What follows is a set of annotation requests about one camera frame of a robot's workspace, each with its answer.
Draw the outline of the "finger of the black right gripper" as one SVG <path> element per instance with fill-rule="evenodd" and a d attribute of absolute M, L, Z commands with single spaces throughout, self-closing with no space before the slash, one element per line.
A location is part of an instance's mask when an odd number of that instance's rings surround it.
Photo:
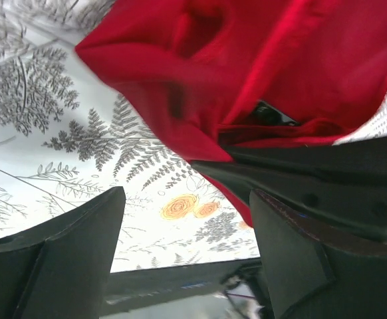
<path fill-rule="evenodd" d="M 254 189 L 303 215 L 387 243 L 387 137 L 336 146 L 231 146 L 231 162 L 194 161 L 243 204 Z"/>

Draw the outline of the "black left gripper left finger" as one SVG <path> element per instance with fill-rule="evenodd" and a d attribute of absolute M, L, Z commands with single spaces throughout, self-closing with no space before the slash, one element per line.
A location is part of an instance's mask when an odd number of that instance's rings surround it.
<path fill-rule="evenodd" d="M 0 318 L 98 318 L 126 194 L 112 187 L 0 239 Z"/>

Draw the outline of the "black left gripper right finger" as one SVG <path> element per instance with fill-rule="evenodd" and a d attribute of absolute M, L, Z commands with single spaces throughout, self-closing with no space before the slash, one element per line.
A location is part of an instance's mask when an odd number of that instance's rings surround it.
<path fill-rule="evenodd" d="M 254 189 L 251 216 L 276 318 L 387 318 L 387 245 Z"/>

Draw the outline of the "red cloth napkin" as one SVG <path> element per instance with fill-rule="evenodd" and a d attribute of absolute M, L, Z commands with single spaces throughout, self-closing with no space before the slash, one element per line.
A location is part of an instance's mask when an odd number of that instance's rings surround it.
<path fill-rule="evenodd" d="M 387 93 L 387 1 L 117 1 L 75 51 L 186 161 L 317 146 Z M 251 115 L 264 100 L 298 126 Z"/>

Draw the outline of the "silver fork black handle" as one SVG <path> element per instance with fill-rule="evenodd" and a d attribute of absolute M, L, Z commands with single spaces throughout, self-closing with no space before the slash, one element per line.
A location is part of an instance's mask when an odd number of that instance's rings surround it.
<path fill-rule="evenodd" d="M 259 100 L 251 115 L 266 126 L 298 126 L 299 123 L 264 100 Z"/>

